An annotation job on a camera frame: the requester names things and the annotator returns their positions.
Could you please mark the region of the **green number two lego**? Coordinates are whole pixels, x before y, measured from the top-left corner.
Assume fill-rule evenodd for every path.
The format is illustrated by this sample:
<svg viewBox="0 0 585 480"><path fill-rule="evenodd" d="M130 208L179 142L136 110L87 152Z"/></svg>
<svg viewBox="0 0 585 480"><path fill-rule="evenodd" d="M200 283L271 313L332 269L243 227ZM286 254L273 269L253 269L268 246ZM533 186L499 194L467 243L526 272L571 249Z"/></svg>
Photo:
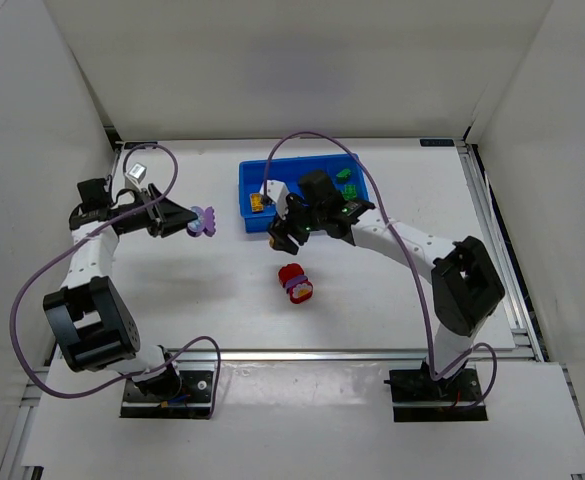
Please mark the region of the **green number two lego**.
<svg viewBox="0 0 585 480"><path fill-rule="evenodd" d="M342 189L342 195L346 201L354 200L358 197L358 191L354 184L346 184Z"/></svg>

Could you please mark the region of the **purple flower lego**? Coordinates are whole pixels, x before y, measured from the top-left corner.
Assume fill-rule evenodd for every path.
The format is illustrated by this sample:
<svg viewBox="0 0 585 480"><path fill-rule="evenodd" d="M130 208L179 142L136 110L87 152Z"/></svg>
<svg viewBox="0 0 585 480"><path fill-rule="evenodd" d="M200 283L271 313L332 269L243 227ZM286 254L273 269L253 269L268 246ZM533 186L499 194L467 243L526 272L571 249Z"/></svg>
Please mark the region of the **purple flower lego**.
<svg viewBox="0 0 585 480"><path fill-rule="evenodd" d="M216 233L214 208L211 206L206 208L192 206L191 211L196 214L196 219L187 224L187 233L194 238L202 235L213 237Z"/></svg>

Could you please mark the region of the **red flower lego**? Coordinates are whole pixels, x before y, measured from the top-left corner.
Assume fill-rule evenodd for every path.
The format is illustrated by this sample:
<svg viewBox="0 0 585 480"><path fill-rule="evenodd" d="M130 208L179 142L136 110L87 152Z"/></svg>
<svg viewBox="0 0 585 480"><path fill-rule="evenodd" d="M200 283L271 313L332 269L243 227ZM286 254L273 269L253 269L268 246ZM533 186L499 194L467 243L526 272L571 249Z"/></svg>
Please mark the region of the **red flower lego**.
<svg viewBox="0 0 585 480"><path fill-rule="evenodd" d="M289 299L293 304L301 304L313 296L313 284L304 281L288 290Z"/></svg>

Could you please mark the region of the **red green curved lego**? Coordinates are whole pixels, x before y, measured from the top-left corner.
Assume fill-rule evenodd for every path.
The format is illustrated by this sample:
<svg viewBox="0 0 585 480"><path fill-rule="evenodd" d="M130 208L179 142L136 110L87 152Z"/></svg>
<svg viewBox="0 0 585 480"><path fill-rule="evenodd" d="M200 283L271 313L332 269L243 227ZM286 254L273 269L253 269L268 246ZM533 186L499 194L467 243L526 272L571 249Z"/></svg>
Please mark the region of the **red green curved lego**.
<svg viewBox="0 0 585 480"><path fill-rule="evenodd" d="M349 168L344 168L336 174L338 183L346 183L352 176L352 171Z"/></svg>

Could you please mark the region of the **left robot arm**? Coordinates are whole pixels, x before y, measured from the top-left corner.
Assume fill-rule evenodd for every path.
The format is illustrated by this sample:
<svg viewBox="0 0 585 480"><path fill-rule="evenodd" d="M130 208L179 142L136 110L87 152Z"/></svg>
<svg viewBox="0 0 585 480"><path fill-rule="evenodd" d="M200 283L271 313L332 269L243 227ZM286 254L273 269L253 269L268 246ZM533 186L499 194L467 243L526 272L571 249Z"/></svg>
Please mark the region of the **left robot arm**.
<svg viewBox="0 0 585 480"><path fill-rule="evenodd" d="M182 392L180 374L160 345L142 342L132 314L111 279L122 235L139 230L165 238L181 230L198 236L205 210L164 199L154 184L132 202L115 203L103 178L77 186L81 202L69 226L77 251L60 289L46 295L43 309L56 342L74 372L112 370L130 375L144 395L170 400Z"/></svg>

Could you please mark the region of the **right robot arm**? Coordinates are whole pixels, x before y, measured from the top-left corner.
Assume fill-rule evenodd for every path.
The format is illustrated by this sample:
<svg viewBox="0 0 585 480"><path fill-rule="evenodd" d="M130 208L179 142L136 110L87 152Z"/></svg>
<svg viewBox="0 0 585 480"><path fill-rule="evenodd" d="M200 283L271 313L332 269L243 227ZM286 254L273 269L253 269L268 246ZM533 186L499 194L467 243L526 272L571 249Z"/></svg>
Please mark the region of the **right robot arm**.
<svg viewBox="0 0 585 480"><path fill-rule="evenodd" d="M298 185L298 193L278 180L261 186L264 202L275 208L268 227L271 248L295 255L311 233L324 232L408 268L419 296L425 284L432 289L432 298L422 302L430 376L454 378L505 296L484 243L473 236L462 241L435 237L390 218L368 200L347 199L321 170L303 176Z"/></svg>

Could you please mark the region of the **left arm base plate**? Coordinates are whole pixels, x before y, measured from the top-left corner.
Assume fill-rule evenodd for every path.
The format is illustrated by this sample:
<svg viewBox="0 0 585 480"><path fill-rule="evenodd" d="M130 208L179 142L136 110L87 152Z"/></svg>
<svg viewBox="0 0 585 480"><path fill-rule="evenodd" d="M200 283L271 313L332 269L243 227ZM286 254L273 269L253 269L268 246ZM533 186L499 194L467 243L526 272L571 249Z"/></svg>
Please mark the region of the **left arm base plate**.
<svg viewBox="0 0 585 480"><path fill-rule="evenodd" d="M161 376L142 385L127 380L119 417L123 419L209 420L213 410L217 368L174 367L179 379Z"/></svg>

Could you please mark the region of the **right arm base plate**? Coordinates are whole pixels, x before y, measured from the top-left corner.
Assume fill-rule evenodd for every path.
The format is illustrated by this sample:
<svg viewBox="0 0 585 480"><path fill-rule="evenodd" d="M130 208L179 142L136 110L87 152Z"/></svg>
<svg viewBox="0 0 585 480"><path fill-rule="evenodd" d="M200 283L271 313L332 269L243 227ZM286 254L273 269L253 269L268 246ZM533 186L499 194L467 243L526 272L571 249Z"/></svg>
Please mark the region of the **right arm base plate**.
<svg viewBox="0 0 585 480"><path fill-rule="evenodd" d="M434 381L422 363L418 369L390 370L384 384L390 389L395 423L488 420L475 368L464 368L451 379Z"/></svg>

